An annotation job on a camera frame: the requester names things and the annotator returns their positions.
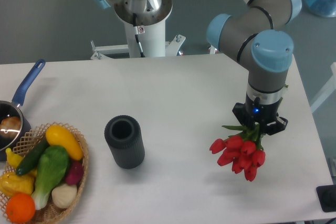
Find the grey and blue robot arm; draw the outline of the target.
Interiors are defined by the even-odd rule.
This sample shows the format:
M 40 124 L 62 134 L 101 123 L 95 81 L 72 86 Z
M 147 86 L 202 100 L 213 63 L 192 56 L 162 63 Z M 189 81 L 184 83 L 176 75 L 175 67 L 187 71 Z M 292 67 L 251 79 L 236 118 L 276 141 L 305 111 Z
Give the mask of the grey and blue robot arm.
M 164 57 L 172 45 L 165 41 L 165 21 L 172 0 L 95 0 L 112 7 L 124 23 L 129 55 Z M 279 30 L 295 18 L 301 0 L 244 0 L 248 10 L 240 17 L 217 15 L 206 31 L 207 41 L 218 51 L 248 70 L 246 100 L 233 113 L 240 124 L 259 134 L 283 131 L 288 121 L 278 115 L 288 69 L 293 58 L 293 41 Z

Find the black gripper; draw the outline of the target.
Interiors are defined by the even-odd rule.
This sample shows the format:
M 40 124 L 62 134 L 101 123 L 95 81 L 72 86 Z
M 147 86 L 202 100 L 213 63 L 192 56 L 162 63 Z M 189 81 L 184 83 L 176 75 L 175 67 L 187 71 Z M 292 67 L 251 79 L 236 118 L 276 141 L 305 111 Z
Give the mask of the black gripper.
M 261 104 L 259 98 L 253 101 L 246 96 L 245 104 L 236 103 L 232 112 L 241 125 L 252 127 L 258 123 L 264 134 L 274 135 L 284 131 L 288 124 L 287 119 L 277 117 L 280 101 L 273 104 Z

